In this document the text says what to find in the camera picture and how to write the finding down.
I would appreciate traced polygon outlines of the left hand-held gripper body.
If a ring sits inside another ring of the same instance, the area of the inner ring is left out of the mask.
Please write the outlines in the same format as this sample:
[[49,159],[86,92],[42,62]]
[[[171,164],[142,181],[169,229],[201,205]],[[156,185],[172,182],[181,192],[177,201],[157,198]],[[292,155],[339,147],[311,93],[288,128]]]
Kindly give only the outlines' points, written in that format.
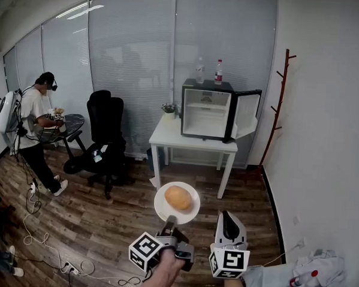
[[129,260],[143,272],[154,268],[160,260],[160,252],[171,249],[174,256],[185,262],[182,270],[189,272],[194,264],[194,246],[176,227],[163,229],[152,236],[144,232],[135,242],[129,245]]

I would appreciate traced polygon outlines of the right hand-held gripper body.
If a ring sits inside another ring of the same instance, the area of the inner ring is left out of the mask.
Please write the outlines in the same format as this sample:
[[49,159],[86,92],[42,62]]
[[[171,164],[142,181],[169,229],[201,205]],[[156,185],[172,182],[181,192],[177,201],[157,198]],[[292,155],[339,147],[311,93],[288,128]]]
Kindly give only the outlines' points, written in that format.
[[215,240],[210,245],[210,271],[214,278],[238,279],[247,269],[250,258],[248,244],[240,241],[236,244]]

